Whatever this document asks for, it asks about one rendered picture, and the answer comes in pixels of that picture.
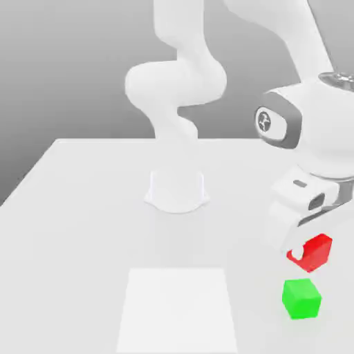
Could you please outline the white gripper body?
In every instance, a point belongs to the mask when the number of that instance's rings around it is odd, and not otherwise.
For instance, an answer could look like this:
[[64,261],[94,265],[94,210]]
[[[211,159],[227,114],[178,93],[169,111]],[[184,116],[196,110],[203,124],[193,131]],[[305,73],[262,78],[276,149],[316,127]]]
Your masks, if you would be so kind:
[[280,252],[299,248],[318,234],[328,234],[346,220],[346,205],[302,215],[279,202],[271,204],[268,212],[268,243]]

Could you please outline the small red cube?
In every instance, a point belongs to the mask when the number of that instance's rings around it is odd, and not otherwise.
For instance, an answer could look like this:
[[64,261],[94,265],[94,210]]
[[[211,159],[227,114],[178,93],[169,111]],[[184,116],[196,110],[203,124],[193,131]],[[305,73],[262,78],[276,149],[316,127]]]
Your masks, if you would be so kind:
[[286,257],[302,270],[310,273],[328,261],[332,242],[332,238],[326,234],[318,234],[304,243],[302,258],[296,259],[292,250],[287,252]]

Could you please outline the small green cube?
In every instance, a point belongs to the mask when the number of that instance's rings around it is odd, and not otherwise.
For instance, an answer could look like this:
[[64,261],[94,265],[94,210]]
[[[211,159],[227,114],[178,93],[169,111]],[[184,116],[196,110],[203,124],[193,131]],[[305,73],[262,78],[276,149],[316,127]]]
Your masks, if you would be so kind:
[[322,296],[309,278],[287,279],[281,300],[291,319],[308,319],[318,316]]

